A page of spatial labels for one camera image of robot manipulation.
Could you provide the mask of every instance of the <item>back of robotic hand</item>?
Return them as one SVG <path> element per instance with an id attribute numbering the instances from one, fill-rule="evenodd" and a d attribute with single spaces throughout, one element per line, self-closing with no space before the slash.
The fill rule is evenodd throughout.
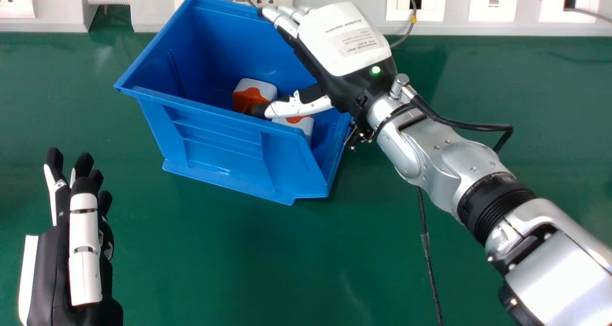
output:
<path id="1" fill-rule="evenodd" d="M 485 247 L 485 258 L 504 279 L 499 298 L 518 324 L 612 324 L 612 250 L 501 163 L 497 152 L 511 126 L 435 113 L 397 73 L 387 40 L 352 3 L 264 8 L 262 15 L 319 82 L 273 102 L 265 117 L 332 106 L 349 112 L 355 119 L 349 147 L 376 141 L 404 180 L 425 190 Z M 453 128 L 505 134 L 491 149 Z"/>
<path id="2" fill-rule="evenodd" d="M 84 152 L 70 172 L 50 148 L 44 179 L 52 227 L 26 236 L 18 312 L 24 325 L 122 325 L 123 309 L 112 297 L 113 232 L 107 223 L 112 197 L 101 191 L 103 175 Z"/>

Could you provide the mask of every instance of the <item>silver metal arm segment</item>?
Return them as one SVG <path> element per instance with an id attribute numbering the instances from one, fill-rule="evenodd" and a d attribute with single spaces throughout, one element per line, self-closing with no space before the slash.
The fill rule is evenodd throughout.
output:
<path id="1" fill-rule="evenodd" d="M 407 108 L 416 95 L 407 83 L 398 76 L 370 109 L 376 143 L 402 178 L 485 246 L 504 277 L 507 311 L 522 325 L 612 323 L 610 248 L 517 182 L 492 149 Z"/>

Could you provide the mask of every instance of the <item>blue plastic bin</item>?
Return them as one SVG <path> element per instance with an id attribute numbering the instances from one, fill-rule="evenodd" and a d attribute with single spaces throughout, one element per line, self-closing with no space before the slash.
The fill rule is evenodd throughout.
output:
<path id="1" fill-rule="evenodd" d="M 165 171 L 287 205 L 327 197 L 350 116 L 315 115 L 309 147 L 301 130 L 232 111 L 245 77 L 279 95 L 316 82 L 255 8 L 185 0 L 114 87 L 138 100 Z"/>

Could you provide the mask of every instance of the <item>green table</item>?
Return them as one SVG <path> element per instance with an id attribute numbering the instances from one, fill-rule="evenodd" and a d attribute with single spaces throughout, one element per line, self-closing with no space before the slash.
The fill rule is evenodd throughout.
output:
<path id="1" fill-rule="evenodd" d="M 128 19 L 0 34 L 0 323 L 18 322 L 24 235 L 50 226 L 42 163 L 57 146 L 67 166 L 90 151 L 114 195 L 127 325 L 435 324 L 415 190 L 378 148 L 346 152 L 331 196 L 295 206 L 163 172 L 136 101 L 111 87 L 153 37 Z M 395 58 L 439 113 L 514 124 L 503 162 L 612 245 L 611 38 L 413 37 Z M 426 207 L 447 323 L 513 324 L 481 246 Z"/>

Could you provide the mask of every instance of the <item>led light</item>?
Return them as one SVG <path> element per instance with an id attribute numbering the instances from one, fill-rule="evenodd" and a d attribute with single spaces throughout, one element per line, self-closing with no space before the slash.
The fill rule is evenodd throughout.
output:
<path id="1" fill-rule="evenodd" d="M 374 66 L 374 67 L 370 68 L 370 73 L 372 75 L 378 75 L 378 74 L 381 73 L 381 71 L 382 71 L 382 69 L 379 66 Z"/>

